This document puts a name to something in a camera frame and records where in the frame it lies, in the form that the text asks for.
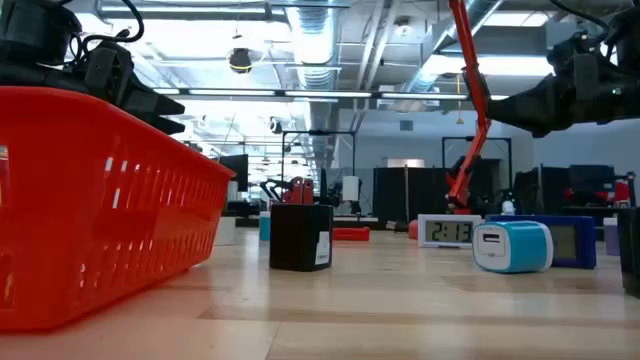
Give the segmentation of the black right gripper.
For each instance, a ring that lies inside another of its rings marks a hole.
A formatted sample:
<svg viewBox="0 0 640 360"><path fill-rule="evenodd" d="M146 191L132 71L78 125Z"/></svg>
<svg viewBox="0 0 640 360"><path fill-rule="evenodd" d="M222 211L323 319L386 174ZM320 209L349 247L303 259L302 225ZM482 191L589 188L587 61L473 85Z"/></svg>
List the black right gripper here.
<svg viewBox="0 0 640 360"><path fill-rule="evenodd" d="M605 42L617 61L602 54L596 40L576 33L554 45L549 63L553 80L502 100L489 100L487 116L519 128L534 138L564 131L573 123L606 124L639 116L639 39L616 35Z"/></svg>

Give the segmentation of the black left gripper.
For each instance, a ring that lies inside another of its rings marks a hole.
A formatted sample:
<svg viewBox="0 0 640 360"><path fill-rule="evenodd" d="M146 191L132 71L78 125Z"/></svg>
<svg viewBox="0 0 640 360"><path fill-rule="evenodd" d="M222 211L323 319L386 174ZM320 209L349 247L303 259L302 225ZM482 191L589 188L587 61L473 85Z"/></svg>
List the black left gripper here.
<svg viewBox="0 0 640 360"><path fill-rule="evenodd" d="M131 53L115 42L102 41L91 50L84 65L84 84L89 94L141 116L181 115L184 106L144 85L134 71ZM185 126L164 117L148 124L166 135L179 134Z"/></svg>

